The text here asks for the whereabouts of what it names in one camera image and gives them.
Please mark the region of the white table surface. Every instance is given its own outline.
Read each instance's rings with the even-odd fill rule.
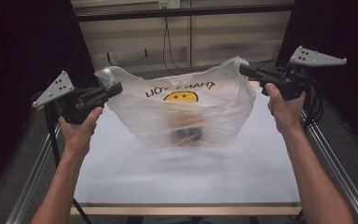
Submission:
[[[224,147],[148,147],[106,106],[75,198],[87,204],[298,203],[269,98],[256,92],[250,118]]]

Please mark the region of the table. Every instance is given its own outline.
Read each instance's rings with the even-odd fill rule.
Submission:
[[[89,215],[298,214],[296,180],[269,98],[255,90],[250,118],[224,147],[148,147],[107,107],[75,198]]]

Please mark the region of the yellow smiley face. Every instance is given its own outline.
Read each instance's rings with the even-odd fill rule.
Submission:
[[[167,95],[164,98],[164,101],[189,101],[197,102],[199,96],[193,91],[174,91],[173,93]]]

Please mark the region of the power outlet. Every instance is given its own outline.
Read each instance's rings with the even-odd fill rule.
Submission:
[[[180,0],[170,0],[169,8],[180,8]]]
[[[158,8],[159,9],[170,8],[170,1],[169,0],[158,1]]]

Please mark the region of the plastic bag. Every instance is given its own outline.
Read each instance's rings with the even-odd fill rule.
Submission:
[[[116,66],[95,75],[123,92],[107,102],[129,130],[148,145],[222,146],[250,116],[255,90],[239,73],[240,57],[204,72],[145,80]]]

